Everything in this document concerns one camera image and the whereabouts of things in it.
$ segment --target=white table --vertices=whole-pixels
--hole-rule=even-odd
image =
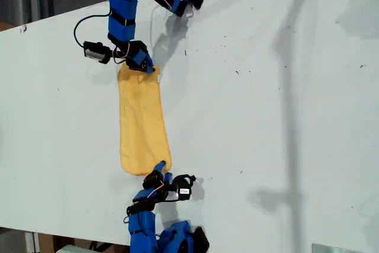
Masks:
[[[156,207],[157,232],[189,219],[210,252],[378,252],[378,0],[205,0],[188,20],[139,1],[172,172],[200,178],[191,201]],[[120,165],[118,66],[72,36],[107,11],[0,33],[0,226],[130,242],[142,177]],[[109,44],[107,20],[78,37]]]

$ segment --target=robot finger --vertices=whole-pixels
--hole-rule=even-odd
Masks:
[[[163,171],[163,167],[166,166],[166,161],[160,161],[157,165],[155,165],[154,170],[157,170],[159,172]]]
[[[165,174],[165,177],[163,178],[163,183],[170,183],[171,178],[172,178],[172,173],[171,172],[167,172]]]

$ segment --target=floor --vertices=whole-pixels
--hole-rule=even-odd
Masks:
[[[1,253],[26,253],[25,235],[23,231],[0,229]]]

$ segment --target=black cable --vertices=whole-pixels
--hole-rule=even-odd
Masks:
[[[76,38],[76,29],[78,28],[78,26],[80,25],[80,23],[83,22],[83,21],[85,21],[85,20],[87,20],[87,19],[94,18],[94,17],[108,17],[111,14],[112,14],[112,8],[109,8],[109,13],[106,14],[106,15],[91,15],[91,16],[87,16],[87,17],[84,17],[83,19],[81,19],[78,23],[76,23],[75,28],[73,29],[73,37],[75,38],[75,41],[78,43],[78,45],[81,46],[81,48],[84,48],[84,47],[83,47],[82,44],[80,44],[80,42]]]

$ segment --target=white wire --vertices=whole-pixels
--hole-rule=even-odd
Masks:
[[[164,183],[161,181],[161,183],[162,183],[162,185],[160,185],[157,189],[155,189],[154,191],[152,191],[149,195],[148,195],[148,197],[146,198],[146,199],[148,199],[148,198],[150,198],[150,196],[152,195],[152,194],[154,194],[155,192],[157,192],[159,189],[161,189],[163,186],[164,186]]]

